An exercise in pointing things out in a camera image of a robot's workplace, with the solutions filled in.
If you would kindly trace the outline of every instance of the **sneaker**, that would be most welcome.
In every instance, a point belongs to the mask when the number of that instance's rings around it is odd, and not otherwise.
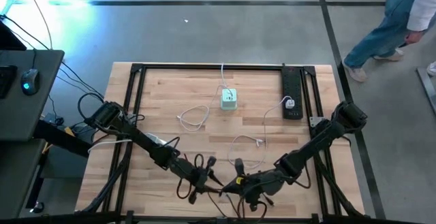
[[[352,68],[345,64],[345,61],[342,61],[342,65],[348,70],[349,76],[352,77],[357,82],[365,82],[368,77],[363,68]]]
[[[427,67],[427,73],[430,76],[436,76],[436,61],[434,63],[431,63],[429,67]]]
[[[388,61],[400,61],[404,56],[404,52],[398,48],[395,49],[395,53],[390,57],[379,57],[374,56],[373,58],[376,60],[388,60]]]

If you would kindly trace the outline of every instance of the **computer mouse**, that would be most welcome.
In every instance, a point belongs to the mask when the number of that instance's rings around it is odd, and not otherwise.
[[[40,89],[40,72],[37,69],[29,69],[21,76],[21,89],[25,95],[34,95]]]

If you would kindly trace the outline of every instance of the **charger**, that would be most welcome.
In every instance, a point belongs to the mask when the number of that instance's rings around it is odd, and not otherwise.
[[[295,101],[292,98],[289,98],[285,102],[285,108],[286,109],[292,109],[295,106]]]
[[[236,110],[238,108],[238,100],[236,89],[223,89],[221,91],[221,109]]]

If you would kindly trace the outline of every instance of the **black cable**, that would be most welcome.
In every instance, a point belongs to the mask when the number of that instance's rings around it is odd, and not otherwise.
[[[192,184],[189,183],[188,193],[186,194],[186,196],[181,196],[180,195],[180,186],[182,185],[182,181],[183,181],[183,178],[180,178],[180,180],[179,180],[179,182],[177,184],[177,188],[176,188],[176,194],[177,194],[177,197],[179,199],[185,199],[185,198],[189,197],[189,194],[191,194],[191,189],[192,189]]]
[[[71,67],[69,67],[67,64],[65,64],[63,61],[62,61],[62,64],[64,66],[66,66],[66,68],[68,68],[84,85],[88,86],[90,89],[93,90],[93,92],[96,92],[98,95],[100,95],[101,98],[104,98],[104,96],[100,92],[96,91],[91,85],[89,85],[85,81],[83,81],[82,78],[80,78],[79,75],[77,75],[77,73],[71,69]]]
[[[346,139],[350,146],[352,145],[352,141],[348,137],[342,135],[341,138]]]
[[[227,193],[226,193],[225,195],[226,195],[227,198],[229,199],[230,204],[232,205],[232,208],[233,208],[234,212],[236,213],[236,215],[238,216],[238,218],[240,218],[240,215],[239,215],[238,211],[236,210],[236,208],[235,208],[235,206],[234,206],[234,204],[233,204],[232,198],[231,198]]]
[[[77,125],[79,125],[79,124],[81,124],[81,123],[84,123],[84,122],[82,121],[82,122],[79,122],[79,123],[75,123],[75,124],[73,124],[72,126],[70,126],[69,128],[70,128],[71,130],[73,130],[74,127],[76,127]]]
[[[56,76],[56,78],[58,78],[58,79],[60,79],[60,80],[62,80],[62,81],[64,81],[64,82],[66,82],[67,84],[69,84],[69,85],[71,85],[71,86],[73,86],[73,87],[76,87],[77,89],[80,89],[81,91],[83,91],[83,93],[86,93],[86,91],[85,91],[84,89],[80,88],[79,86],[74,85],[74,84],[68,82],[67,80],[64,80],[63,78],[61,78],[61,77],[59,77],[59,76]]]
[[[48,98],[52,101],[52,109],[53,109],[53,113],[54,113],[54,123],[52,123],[53,125],[59,126],[63,124],[63,118],[58,118],[57,117],[57,113],[55,110],[55,101],[53,101],[52,97],[50,96],[50,94],[48,94]]]
[[[80,135],[80,134],[83,134],[83,133],[86,133],[86,132],[94,130],[94,128],[90,128],[90,129],[87,129],[86,131],[84,131],[84,128],[86,128],[86,127],[87,126],[83,127],[79,132],[75,132],[75,134],[76,135]]]
[[[250,191],[252,191],[253,189],[255,189],[256,187],[260,187],[260,186],[262,186],[262,185],[267,185],[267,184],[274,183],[274,182],[277,182],[277,181],[278,181],[277,179],[274,179],[274,180],[268,180],[268,181],[266,181],[266,182],[261,182],[261,183],[254,184],[254,185],[251,186],[247,191],[244,192],[244,194],[240,197],[239,202],[238,202],[238,205],[237,205],[237,207],[236,207],[238,213],[240,213],[239,208],[240,208],[240,206],[241,206],[241,204],[242,204],[242,206],[243,206],[243,214],[242,214],[242,218],[245,218],[245,209],[244,209],[244,204],[243,204],[243,201],[244,201],[244,199],[245,199],[245,196],[247,196],[247,194],[248,194]]]
[[[315,154],[314,157],[317,158],[315,160],[315,162],[317,162],[315,163],[315,167],[317,167],[320,170],[322,176],[324,177],[324,179],[326,179],[328,185],[330,186],[330,189],[332,189],[332,191],[336,193],[338,200],[342,204],[342,207],[344,208],[346,213],[349,216],[363,217],[363,214],[361,214],[354,208],[352,203],[348,201],[345,194],[343,194],[342,190],[339,188],[337,183],[333,180],[332,176],[329,174],[327,170],[327,167],[324,165],[324,163],[322,163],[320,155]]]
[[[38,3],[36,2],[36,0],[33,0],[33,2],[35,2],[36,7],[37,7],[38,10],[40,11],[40,14],[41,14],[42,20],[44,20],[44,24],[46,25],[47,32],[48,32],[48,38],[50,39],[50,49],[52,50],[52,49],[53,49],[52,35],[50,34],[50,29],[48,28],[48,24],[47,24],[47,22],[46,22],[46,18],[45,18],[44,15],[42,14],[42,11],[41,11],[41,9],[40,9],[40,6],[39,6]]]
[[[35,59],[36,59],[36,49],[33,49],[33,61],[32,61],[32,69],[35,68]]]
[[[307,186],[304,186],[303,184],[299,183],[297,180],[294,180],[294,182],[295,182],[298,186],[300,186],[300,187],[302,187],[302,188],[304,188],[304,189],[310,189],[311,186],[312,186],[312,182],[311,182],[311,177],[310,177],[310,175],[309,175],[309,170],[307,169],[307,164],[305,164],[305,168],[306,168],[306,175],[307,175],[307,181],[308,181]]]
[[[227,217],[224,212],[218,207],[217,203],[215,203],[215,201],[213,200],[211,193],[207,192],[207,195],[209,196],[209,198],[211,199],[213,205],[215,205],[215,207],[217,207],[218,211],[223,215],[223,217]]]
[[[253,223],[253,224],[258,224],[259,222],[261,222],[261,221],[265,218],[266,211],[268,210],[268,207],[266,206],[266,204],[265,204],[264,202],[259,201],[258,204],[263,205],[263,206],[265,207],[265,209],[264,209],[264,212],[262,213],[262,215],[260,216],[259,220],[257,220],[257,221],[256,221],[255,223]]]
[[[81,85],[83,85],[83,87],[84,88],[86,88],[88,91],[90,91],[90,92],[92,92],[92,93],[94,93],[94,90],[93,89],[90,89],[88,86],[86,86],[84,83],[82,83],[81,81],[79,81],[79,80],[75,80],[75,79],[73,79],[72,77],[70,77],[69,75],[68,75],[68,73],[65,71],[65,70],[63,70],[62,68],[59,68],[59,71],[62,71],[70,80],[72,80],[72,81],[74,81],[74,82],[77,82],[78,84],[81,84]]]
[[[127,167],[128,158],[129,157],[127,156],[127,153],[125,153],[123,159],[121,159],[121,162],[118,164],[118,167],[114,171],[114,174],[109,177],[109,180],[103,186],[102,190],[99,192],[97,197],[95,197],[93,201],[86,208],[82,210],[83,212],[95,213],[97,211],[97,209],[102,204],[103,199],[107,196],[109,190],[112,189],[116,180],[119,178],[119,176],[124,172],[125,168]]]
[[[142,114],[136,114],[133,117],[131,117],[130,120],[134,120],[135,118],[138,118],[138,120],[136,120],[136,121],[143,121],[145,119],[145,116]]]
[[[172,138],[169,142],[167,142],[167,143],[165,143],[164,145],[161,145],[161,146],[158,146],[158,148],[161,148],[161,147],[164,147],[164,146],[166,146],[166,145],[169,145],[169,143],[171,143],[171,142],[173,142],[173,141],[175,141],[175,140],[177,140],[176,141],[176,144],[174,145],[174,148],[176,148],[177,147],[177,144],[178,144],[178,141],[180,141],[180,137],[175,137],[175,138]]]
[[[43,47],[45,47],[47,50],[49,50],[49,48],[43,44],[41,41],[39,41],[36,37],[34,37],[32,34],[30,34],[29,32],[27,32],[26,30],[24,30],[17,22],[15,22],[14,20],[12,20],[11,18],[7,17],[6,15],[1,15],[1,17],[4,17],[8,20],[10,20],[12,23],[14,23],[19,29],[21,29],[23,32],[25,32],[27,35],[31,36],[34,40],[36,40],[38,43],[40,43]]]
[[[25,40],[23,37],[21,37],[18,33],[14,32],[13,30],[9,29],[9,31],[11,31],[13,34],[17,35],[22,41],[26,42],[28,45],[30,45],[30,47],[36,49],[35,47],[33,47],[33,45],[31,45],[31,43],[29,43],[27,40]]]
[[[94,144],[95,144],[95,143],[98,143],[99,141],[101,141],[101,140],[104,139],[104,138],[107,138],[109,135],[110,135],[110,134],[106,134],[106,135],[103,135],[102,137],[96,139],[96,141],[94,141]]]
[[[87,119],[87,117],[84,116],[82,112],[82,108],[80,108],[80,103],[82,103],[83,98],[85,98],[88,95],[94,96],[95,98],[99,99],[102,103],[104,103],[103,99],[95,93],[85,93],[84,95],[82,95],[77,102],[77,110],[79,111],[79,114],[83,117],[83,119]]]
[[[197,158],[200,158],[200,165],[197,165]],[[204,156],[201,154],[201,153],[198,153],[197,155],[196,155],[196,157],[194,157],[193,158],[193,165],[195,166],[195,167],[203,167],[203,165],[204,165]]]

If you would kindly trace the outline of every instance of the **keyboard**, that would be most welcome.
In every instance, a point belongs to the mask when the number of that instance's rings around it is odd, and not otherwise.
[[[0,65],[0,99],[4,99],[16,77],[16,66]]]

